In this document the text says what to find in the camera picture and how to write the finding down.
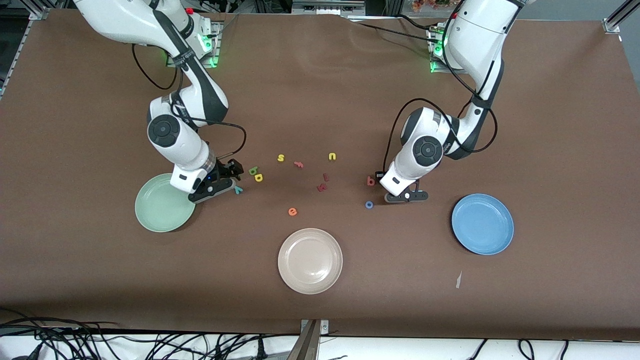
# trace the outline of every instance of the gray floor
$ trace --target gray floor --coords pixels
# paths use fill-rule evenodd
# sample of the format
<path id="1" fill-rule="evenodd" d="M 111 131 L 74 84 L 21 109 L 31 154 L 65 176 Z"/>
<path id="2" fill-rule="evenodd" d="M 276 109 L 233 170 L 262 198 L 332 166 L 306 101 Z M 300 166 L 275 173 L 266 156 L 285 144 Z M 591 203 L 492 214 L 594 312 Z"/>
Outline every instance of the gray floor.
<path id="1" fill-rule="evenodd" d="M 519 19 L 539 20 L 602 20 L 617 9 L 624 0 L 537 0 L 525 6 Z M 621 26 L 622 45 L 634 73 L 640 92 L 640 10 Z"/>

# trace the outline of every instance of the white floor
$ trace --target white floor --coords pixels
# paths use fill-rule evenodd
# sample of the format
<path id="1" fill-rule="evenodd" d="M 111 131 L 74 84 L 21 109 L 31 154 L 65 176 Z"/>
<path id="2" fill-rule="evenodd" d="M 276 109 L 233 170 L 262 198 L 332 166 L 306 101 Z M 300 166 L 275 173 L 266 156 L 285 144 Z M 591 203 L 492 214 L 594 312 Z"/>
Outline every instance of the white floor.
<path id="1" fill-rule="evenodd" d="M 139 340 L 154 340 L 154 335 L 132 336 Z M 192 337 L 186 335 L 173 341 L 179 344 Z M 208 336 L 208 349 L 212 349 L 218 336 Z M 295 336 L 283 336 L 264 340 L 264 350 L 267 354 L 281 354 L 291 350 L 296 342 Z M 321 339 L 318 360 L 330 360 L 346 356 L 345 360 L 402 360 L 402 359 L 441 359 L 441 360 L 467 360 L 473 356 L 481 340 L 459 339 L 404 339 L 404 338 L 348 338 L 325 337 Z M 121 360 L 144 359 L 152 348 L 151 343 L 133 343 L 124 339 L 109 341 L 113 350 Z M 535 351 L 536 360 L 557 360 L 564 346 L 562 341 L 531 341 Z M 32 336 L 7 336 L 0 338 L 0 360 L 11 360 L 18 356 L 27 356 L 39 344 Z M 185 346 L 195 350 L 204 351 L 207 345 L 202 338 Z M 98 350 L 103 360 L 115 360 L 115 357 L 103 343 L 98 343 Z M 172 351 L 166 347 L 154 356 L 161 359 Z M 243 348 L 234 352 L 229 359 L 247 359 L 257 353 L 257 342 L 248 343 Z M 176 353 L 170 359 L 192 359 L 191 354 Z M 522 359 L 516 340 L 490 340 L 483 347 L 478 360 L 483 359 Z M 608 341 L 572 341 L 564 356 L 564 360 L 632 360 L 640 359 L 640 343 L 614 343 Z M 40 360 L 55 360 L 52 350 L 42 350 Z"/>

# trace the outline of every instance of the white plate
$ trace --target white plate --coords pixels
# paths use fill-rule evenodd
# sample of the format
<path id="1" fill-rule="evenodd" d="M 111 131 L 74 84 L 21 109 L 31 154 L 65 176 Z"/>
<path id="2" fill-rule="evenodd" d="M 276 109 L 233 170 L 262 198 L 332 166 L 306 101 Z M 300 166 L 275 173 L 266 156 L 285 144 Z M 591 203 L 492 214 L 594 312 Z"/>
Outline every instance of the white plate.
<path id="1" fill-rule="evenodd" d="M 288 287 L 306 295 L 319 294 L 338 280 L 342 250 L 326 231 L 298 230 L 280 247 L 278 269 Z"/>

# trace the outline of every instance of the table surface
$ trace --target table surface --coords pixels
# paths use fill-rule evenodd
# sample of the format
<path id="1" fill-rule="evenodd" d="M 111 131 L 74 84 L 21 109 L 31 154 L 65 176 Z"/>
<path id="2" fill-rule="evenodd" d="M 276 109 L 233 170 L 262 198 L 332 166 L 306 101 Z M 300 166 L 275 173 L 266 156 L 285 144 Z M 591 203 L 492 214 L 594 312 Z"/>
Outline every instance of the table surface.
<path id="1" fill-rule="evenodd" d="M 139 57 L 171 80 L 157 49 Z M 239 16 L 210 73 L 229 99 L 225 120 L 248 132 L 236 158 L 264 180 L 247 176 L 241 195 L 157 234 L 133 204 L 172 169 L 145 133 L 149 101 L 167 91 L 129 45 L 53 10 L 33 24 L 0 101 L 0 304 L 144 329 L 298 332 L 302 318 L 328 318 L 346 335 L 637 340 L 640 97 L 621 43 L 599 22 L 518 21 L 503 57 L 495 143 L 444 160 L 421 182 L 427 202 L 390 205 L 366 179 L 397 111 L 427 97 L 457 114 L 466 90 L 429 72 L 420 40 L 337 16 Z M 226 127 L 200 134 L 219 154 L 241 140 Z M 396 133 L 391 154 L 399 147 Z M 470 193 L 509 208 L 504 252 L 475 255 L 453 236 L 451 211 Z M 280 245 L 306 227 L 334 235 L 344 255 L 319 295 L 278 274 Z"/>

